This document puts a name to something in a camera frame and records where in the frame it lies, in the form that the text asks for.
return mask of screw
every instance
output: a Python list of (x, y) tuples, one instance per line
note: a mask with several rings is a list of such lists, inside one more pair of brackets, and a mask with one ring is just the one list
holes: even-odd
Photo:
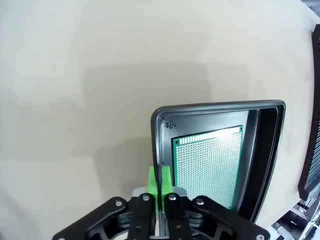
[(144, 201), (148, 201), (148, 200), (150, 199), (150, 197), (149, 197), (148, 195), (143, 195), (142, 199), (143, 199)]
[(201, 198), (198, 198), (195, 202), (198, 205), (203, 205), (204, 204), (204, 201)]
[(119, 200), (117, 200), (117, 201), (115, 201), (115, 205), (116, 205), (117, 207), (120, 207), (120, 206), (122, 205), (122, 202), (119, 201)]
[(256, 236), (255, 239), (256, 240), (265, 240), (265, 236), (263, 236), (262, 234), (259, 234), (258, 236)]
[(169, 200), (171, 200), (171, 201), (174, 201), (174, 200), (176, 200), (177, 198), (176, 198), (176, 195), (174, 195), (174, 194), (170, 194), (169, 195)]

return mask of white table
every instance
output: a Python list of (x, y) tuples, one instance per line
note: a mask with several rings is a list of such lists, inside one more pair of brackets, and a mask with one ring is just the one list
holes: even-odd
[(0, 232), (44, 240), (153, 164), (160, 106), (281, 99), (282, 141), (257, 223), (299, 200), (313, 104), (299, 0), (0, 3)]

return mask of bolt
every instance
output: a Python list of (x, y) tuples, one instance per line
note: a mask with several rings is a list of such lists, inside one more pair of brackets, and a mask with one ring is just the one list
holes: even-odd
[(171, 201), (174, 201), (174, 200), (176, 200), (177, 198), (176, 198), (176, 195), (174, 195), (174, 194), (170, 194), (169, 195), (169, 200), (171, 200)]
[(265, 236), (263, 236), (262, 234), (259, 234), (258, 236), (256, 236), (255, 239), (256, 240), (265, 240)]
[(198, 205), (203, 205), (204, 204), (204, 201), (201, 198), (198, 198), (195, 202)]
[(150, 197), (149, 197), (148, 195), (143, 195), (142, 199), (143, 199), (144, 201), (148, 201), (148, 200), (150, 199)]
[(119, 200), (117, 200), (117, 201), (115, 201), (115, 205), (116, 205), (117, 207), (120, 207), (120, 206), (122, 205), (122, 202), (119, 201)]

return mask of black vented panel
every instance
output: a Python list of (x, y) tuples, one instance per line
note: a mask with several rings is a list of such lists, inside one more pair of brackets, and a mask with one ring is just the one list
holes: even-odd
[(298, 184), (300, 198), (305, 201), (320, 183), (320, 24), (315, 26), (311, 39), (314, 67), (313, 112), (309, 143)]

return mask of metal screw head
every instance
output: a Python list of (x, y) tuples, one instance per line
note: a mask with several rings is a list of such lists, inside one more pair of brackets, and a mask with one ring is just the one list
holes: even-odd
[(263, 236), (262, 234), (259, 234), (258, 236), (256, 236), (255, 239), (256, 240), (265, 240), (265, 236)]
[(204, 201), (201, 198), (198, 198), (195, 202), (198, 205), (203, 205), (204, 204)]
[(150, 197), (149, 197), (148, 195), (143, 195), (142, 199), (143, 199), (144, 201), (148, 201), (148, 200), (150, 199)]
[(117, 207), (120, 207), (120, 206), (122, 205), (122, 202), (119, 201), (119, 200), (117, 200), (117, 201), (115, 201), (115, 205), (116, 205)]
[(177, 198), (176, 198), (176, 195), (174, 195), (174, 194), (170, 194), (169, 195), (169, 200), (171, 200), (171, 201), (174, 201), (174, 200), (176, 200)]

